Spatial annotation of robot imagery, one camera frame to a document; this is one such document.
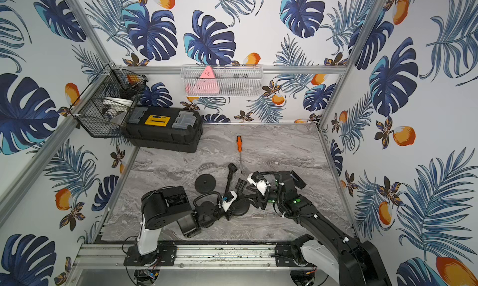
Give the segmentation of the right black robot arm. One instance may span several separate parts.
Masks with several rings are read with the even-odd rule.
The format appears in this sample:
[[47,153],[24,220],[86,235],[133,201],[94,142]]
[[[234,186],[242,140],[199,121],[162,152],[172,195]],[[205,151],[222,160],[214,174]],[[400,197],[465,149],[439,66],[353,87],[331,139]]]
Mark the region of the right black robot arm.
[[294,171],[253,172],[248,182],[255,186],[257,208],[268,203],[276,211],[302,226],[310,238],[299,245],[299,256],[335,280],[340,286],[389,286],[390,278],[378,249],[369,241],[349,236],[300,195],[306,183]]

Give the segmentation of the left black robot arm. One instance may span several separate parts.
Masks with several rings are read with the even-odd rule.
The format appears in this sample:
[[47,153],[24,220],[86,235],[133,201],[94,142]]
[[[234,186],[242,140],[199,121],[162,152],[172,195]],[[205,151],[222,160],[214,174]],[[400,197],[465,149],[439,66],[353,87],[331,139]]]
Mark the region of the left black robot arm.
[[141,198],[141,230],[136,239],[139,255],[156,252],[164,226],[177,222],[183,236],[193,237],[202,228],[208,228],[226,216],[239,198],[236,191],[229,191],[225,196],[215,191],[212,194],[217,196],[218,202],[206,201],[201,205],[190,203],[182,186],[167,186],[145,194]]

